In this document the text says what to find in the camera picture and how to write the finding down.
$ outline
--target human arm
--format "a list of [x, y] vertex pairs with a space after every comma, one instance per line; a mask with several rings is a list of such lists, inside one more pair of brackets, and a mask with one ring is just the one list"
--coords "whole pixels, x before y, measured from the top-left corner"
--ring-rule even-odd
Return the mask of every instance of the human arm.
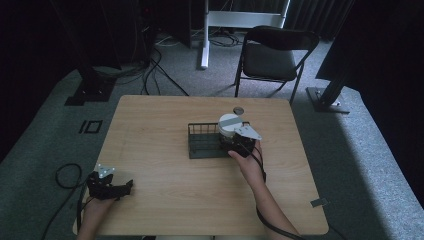
[[[260, 142], [256, 141], [255, 149], [253, 150], [252, 154], [258, 160], [262, 161], [261, 153], [262, 150]], [[258, 208], [262, 216], [266, 219], [266, 221], [279, 229], [299, 236], [299, 233], [297, 232], [296, 228], [293, 226], [293, 224], [278, 206], [277, 202], [272, 196], [272, 193], [266, 186], [265, 181], [263, 179], [262, 171], [255, 159], [252, 156], [244, 158], [235, 151], [229, 151], [228, 154], [232, 158], [234, 158], [239, 164], [240, 170], [244, 178], [252, 189], [256, 202], [256, 207]], [[265, 232], [271, 240], [291, 239], [274, 232], [268, 227], [265, 227]]]
[[84, 216], [78, 231], [77, 240], [94, 240], [97, 230], [106, 217], [115, 199], [100, 200], [88, 197], [84, 208]]

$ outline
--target chair backrest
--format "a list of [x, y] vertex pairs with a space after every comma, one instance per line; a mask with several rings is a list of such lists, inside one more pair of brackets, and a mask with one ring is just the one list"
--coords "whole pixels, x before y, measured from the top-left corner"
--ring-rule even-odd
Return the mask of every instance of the chair backrest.
[[312, 52], [319, 43], [319, 37], [309, 31], [257, 26], [247, 32], [243, 45], [246, 45], [248, 41], [255, 41], [281, 51], [307, 50]]

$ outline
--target black curtain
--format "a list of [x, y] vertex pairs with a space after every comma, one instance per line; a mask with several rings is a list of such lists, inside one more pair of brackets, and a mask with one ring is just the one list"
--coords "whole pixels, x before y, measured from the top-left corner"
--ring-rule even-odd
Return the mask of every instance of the black curtain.
[[332, 41], [354, 0], [290, 0], [284, 28], [312, 31]]
[[[63, 1], [93, 66], [150, 58], [135, 36], [137, 0]], [[76, 68], [64, 26], [49, 0], [1, 1], [0, 162], [31, 123], [55, 84]]]
[[316, 76], [331, 81], [333, 95], [343, 86], [360, 92], [421, 205], [423, 16], [421, 0], [356, 0]]

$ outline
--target gray carpet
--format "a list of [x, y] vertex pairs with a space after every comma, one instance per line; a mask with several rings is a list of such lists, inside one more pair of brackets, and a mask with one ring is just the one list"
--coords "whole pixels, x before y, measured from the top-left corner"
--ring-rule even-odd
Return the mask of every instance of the gray carpet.
[[[240, 46], [211, 45], [209, 68], [200, 70], [201, 48], [162, 42], [160, 66], [192, 96], [234, 94], [230, 86], [236, 72]], [[315, 79], [331, 43], [321, 42], [307, 61], [298, 93], [292, 105], [305, 151], [329, 224], [323, 236], [307, 239], [424, 239], [424, 211], [413, 195], [387, 144], [373, 122], [358, 92], [344, 88], [341, 97], [350, 114], [315, 112], [306, 87], [326, 87]], [[158, 60], [158, 53], [153, 58]], [[99, 67], [109, 74], [116, 70]], [[80, 82], [77, 71], [60, 81], [39, 110], [31, 125], [0, 164], [0, 239], [40, 239], [50, 218], [70, 190], [55, 182], [56, 170], [77, 163], [83, 176], [92, 171], [102, 147], [115, 107], [122, 95], [140, 94], [139, 76], [118, 79], [108, 102], [87, 102], [64, 106]], [[242, 82], [240, 97], [289, 98], [293, 84], [275, 92], [278, 84]], [[183, 95], [159, 71], [147, 84], [152, 95]], [[103, 121], [99, 133], [79, 133], [84, 121]], [[75, 168], [61, 171], [60, 180], [73, 185]], [[52, 222], [46, 239], [74, 239], [72, 225], [79, 189]], [[140, 239], [102, 237], [101, 239]]]

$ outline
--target white mechanical part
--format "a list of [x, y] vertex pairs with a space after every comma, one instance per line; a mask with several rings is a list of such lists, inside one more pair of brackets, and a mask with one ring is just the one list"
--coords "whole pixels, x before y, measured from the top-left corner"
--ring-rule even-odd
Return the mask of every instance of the white mechanical part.
[[243, 137], [262, 140], [261, 135], [259, 135], [252, 126], [243, 126], [243, 119], [236, 114], [229, 113], [222, 115], [219, 119], [218, 126], [219, 132], [226, 137], [232, 137], [237, 133]]
[[224, 114], [219, 119], [219, 132], [226, 136], [226, 137], [232, 137], [234, 136], [234, 130], [237, 128], [241, 128], [243, 126], [243, 120], [232, 113]]
[[247, 138], [253, 138], [256, 140], [262, 140], [261, 135], [259, 135], [255, 129], [252, 128], [252, 126], [247, 125], [243, 126], [241, 128], [236, 128], [235, 132], [238, 133], [240, 136], [247, 137]]
[[103, 166], [99, 163], [97, 164], [97, 172], [99, 173], [99, 178], [105, 178], [115, 172], [115, 168]]

